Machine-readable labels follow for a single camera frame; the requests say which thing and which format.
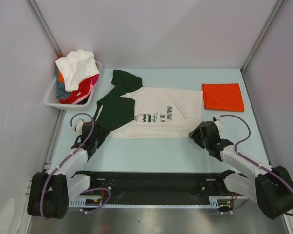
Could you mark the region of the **cream and green t shirt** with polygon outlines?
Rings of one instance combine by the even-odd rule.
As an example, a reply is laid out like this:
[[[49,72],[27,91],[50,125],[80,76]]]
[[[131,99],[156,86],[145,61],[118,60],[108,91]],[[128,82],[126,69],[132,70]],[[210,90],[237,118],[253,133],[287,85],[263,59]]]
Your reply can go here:
[[[113,71],[111,83],[93,118],[113,138],[185,138],[202,121],[202,91],[144,87],[122,70]]]

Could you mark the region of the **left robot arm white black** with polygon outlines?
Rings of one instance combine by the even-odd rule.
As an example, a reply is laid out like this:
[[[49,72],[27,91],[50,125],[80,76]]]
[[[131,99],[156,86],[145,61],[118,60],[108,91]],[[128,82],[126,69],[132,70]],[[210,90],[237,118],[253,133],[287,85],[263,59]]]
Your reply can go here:
[[[110,131],[93,122],[76,124],[74,129],[78,136],[69,155],[54,168],[33,175],[27,205],[30,216],[62,219],[69,210],[69,203],[85,193],[92,195],[99,191],[99,207],[111,199],[110,189],[98,187],[97,181],[78,171],[91,159]]]

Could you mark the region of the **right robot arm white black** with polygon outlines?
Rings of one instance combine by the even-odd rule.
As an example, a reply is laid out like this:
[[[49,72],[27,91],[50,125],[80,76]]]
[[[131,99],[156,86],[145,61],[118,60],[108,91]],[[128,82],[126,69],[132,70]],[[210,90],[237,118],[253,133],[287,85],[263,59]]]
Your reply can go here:
[[[217,120],[204,121],[189,134],[189,138],[210,156],[234,168],[218,176],[217,193],[243,195],[255,202],[270,219],[293,216],[293,181],[286,168],[273,167],[243,155],[236,144],[220,137],[218,127]]]

